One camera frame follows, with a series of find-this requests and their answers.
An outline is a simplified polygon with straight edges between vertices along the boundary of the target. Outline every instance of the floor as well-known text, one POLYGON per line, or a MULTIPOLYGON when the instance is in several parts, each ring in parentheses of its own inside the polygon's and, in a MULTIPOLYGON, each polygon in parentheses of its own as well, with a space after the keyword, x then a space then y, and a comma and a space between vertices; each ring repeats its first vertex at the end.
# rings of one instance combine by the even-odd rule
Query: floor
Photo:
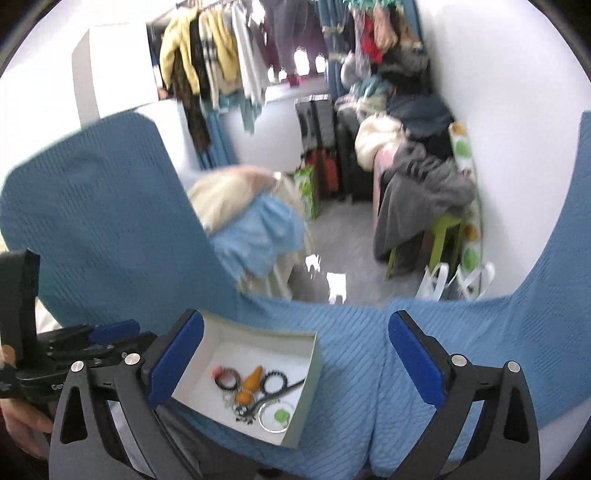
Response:
POLYGON ((374 259, 371 202, 323 202, 308 225, 316 256, 294 269, 294 300, 385 307, 393 297, 414 297, 421 268, 386 280, 386 263, 374 259))

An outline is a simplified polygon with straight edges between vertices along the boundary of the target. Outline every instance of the cardboard tray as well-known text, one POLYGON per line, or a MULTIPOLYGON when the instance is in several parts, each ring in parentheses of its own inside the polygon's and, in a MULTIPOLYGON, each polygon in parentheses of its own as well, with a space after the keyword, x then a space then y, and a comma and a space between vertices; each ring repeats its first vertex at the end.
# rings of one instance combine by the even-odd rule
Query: cardboard tray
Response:
MULTIPOLYGON (((196 412, 245 435, 273 445, 297 447, 322 370, 322 355, 316 334, 252 329, 208 312, 200 313, 204 321, 203 339, 173 397, 196 412), (270 433, 257 420, 250 425, 236 421, 232 409, 224 404, 222 390, 212 378, 212 371, 220 365, 234 368, 243 380, 258 365, 262 365, 265 371, 282 371, 290 385, 305 378, 302 387, 281 397, 282 401, 294 407, 287 430, 270 433)), ((271 385, 269 380, 269 390, 274 388, 275 384, 271 385)))

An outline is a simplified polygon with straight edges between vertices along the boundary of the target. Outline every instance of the black beaded bracelet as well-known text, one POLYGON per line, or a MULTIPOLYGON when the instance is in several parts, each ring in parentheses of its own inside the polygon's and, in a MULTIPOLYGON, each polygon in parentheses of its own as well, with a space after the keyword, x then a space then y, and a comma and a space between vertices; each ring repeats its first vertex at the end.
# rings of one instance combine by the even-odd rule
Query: black beaded bracelet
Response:
POLYGON ((279 370, 272 370, 262 378, 260 388, 261 388, 261 392, 264 396, 271 395, 273 393, 277 393, 278 391, 281 391, 284 388, 287 388, 287 375, 285 375, 285 373, 283 373, 283 372, 280 372, 279 370), (281 386, 281 388, 279 390, 274 391, 274 392, 268 392, 267 389, 265 388, 265 385, 267 384, 267 380, 269 380, 271 377, 279 377, 283 380, 283 385, 281 386))
POLYGON ((240 374, 234 370, 233 368, 224 368, 220 373, 218 373, 214 378, 216 385, 221 388, 224 392, 234 392, 240 388, 242 384, 242 379, 240 378, 240 374), (229 387, 222 383, 222 377, 225 375, 231 375, 234 377, 234 384, 230 385, 229 387))

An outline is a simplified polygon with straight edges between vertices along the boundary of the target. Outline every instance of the jewelry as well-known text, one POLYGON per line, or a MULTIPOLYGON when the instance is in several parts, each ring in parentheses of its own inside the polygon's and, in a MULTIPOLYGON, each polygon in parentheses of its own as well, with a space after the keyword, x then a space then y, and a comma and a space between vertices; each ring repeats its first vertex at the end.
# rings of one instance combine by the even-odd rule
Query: jewelry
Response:
POLYGON ((269 373, 267 373, 267 375, 265 375, 263 377, 263 379, 261 380, 261 392, 263 394, 264 397, 271 395, 273 393, 277 393, 280 392, 281 390, 284 390, 285 388, 287 388, 287 375, 285 375, 285 373, 280 372, 279 370, 272 370, 269 373), (283 380, 283 385, 281 386, 281 388, 279 390, 276 390, 274 392, 268 392, 267 389, 265 388, 265 385, 267 384, 267 381, 272 378, 272 377, 279 377, 283 380))
POLYGON ((218 388, 220 388, 224 392, 235 392, 240 388, 240 385, 242 385, 242 379, 240 378, 240 374, 233 368, 222 367, 221 370, 215 370, 213 373, 213 380, 215 381, 218 388), (232 385, 224 384, 222 382, 224 377, 233 377, 234 383, 232 385))

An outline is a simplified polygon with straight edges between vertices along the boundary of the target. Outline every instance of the hand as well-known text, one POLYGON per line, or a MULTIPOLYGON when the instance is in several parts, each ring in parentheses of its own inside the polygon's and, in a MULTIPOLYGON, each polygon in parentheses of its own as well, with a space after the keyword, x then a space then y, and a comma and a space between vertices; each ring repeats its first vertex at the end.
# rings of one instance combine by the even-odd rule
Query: hand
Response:
MULTIPOLYGON (((14 364, 14 350, 9 346, 0 347, 0 362, 4 361, 14 364)), ((53 430, 51 420, 31 404, 16 398, 0 399, 0 408, 6 430, 14 443, 35 457, 44 457, 44 451, 37 442, 35 433, 51 433, 53 430)))

